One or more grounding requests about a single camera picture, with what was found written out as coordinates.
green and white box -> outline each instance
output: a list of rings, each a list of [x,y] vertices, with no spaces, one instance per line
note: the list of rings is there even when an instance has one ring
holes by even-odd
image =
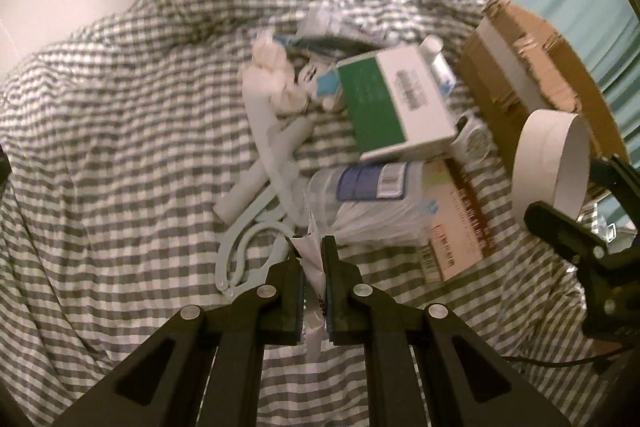
[[[348,58],[337,69],[361,162],[446,154],[454,122],[417,46]]]

curtain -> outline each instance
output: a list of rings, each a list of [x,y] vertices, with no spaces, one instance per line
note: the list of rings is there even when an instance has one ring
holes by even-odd
[[[514,0],[549,20],[568,40],[600,87],[640,168],[640,23],[628,0]],[[628,223],[611,196],[598,212]]]

plaid fabric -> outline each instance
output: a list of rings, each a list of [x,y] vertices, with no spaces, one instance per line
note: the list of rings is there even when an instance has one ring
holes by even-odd
[[[0,204],[0,377],[45,426],[182,306],[226,303],[214,284],[225,228],[214,198],[257,159],[237,79],[257,31],[295,30],[316,0],[138,0],[28,58],[2,86],[0,139],[13,172]],[[487,0],[329,0],[355,23],[455,63]],[[464,86],[452,105],[473,107]],[[344,116],[313,112],[296,159],[308,173],[357,158]],[[438,300],[502,354],[590,352],[575,280],[511,216],[497,155],[469,169],[497,243],[447,283],[425,284],[412,249],[345,248],[399,302]],[[272,236],[257,238],[249,267]],[[523,367],[576,425],[604,391],[590,368]],[[267,349],[258,425],[368,425],[361,348]]]

paper roll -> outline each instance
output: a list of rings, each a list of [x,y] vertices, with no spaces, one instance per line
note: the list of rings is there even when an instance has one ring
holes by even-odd
[[[513,163],[513,216],[525,227],[531,203],[577,219],[589,182],[589,131],[578,114],[539,109],[527,119]]]

gingham blanket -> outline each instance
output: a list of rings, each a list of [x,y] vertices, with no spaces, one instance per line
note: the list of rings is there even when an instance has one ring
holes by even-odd
[[[237,73],[259,29],[291,33],[315,0],[138,0],[31,56],[0,93],[13,173],[0,204],[0,377],[45,426],[188,303],[226,303],[214,284],[224,226],[212,212],[257,153]],[[438,34],[455,63],[487,0],[329,0],[354,23],[419,42]],[[473,107],[464,86],[455,108]],[[303,171],[357,158],[343,116],[312,112]],[[497,251],[425,284],[411,249],[340,254],[399,302],[439,300],[501,354],[590,354],[574,275],[511,216],[495,152],[467,169]],[[249,249],[249,267],[271,236]],[[576,425],[605,383],[589,366],[522,367]],[[267,349],[258,425],[368,425],[361,347]]]

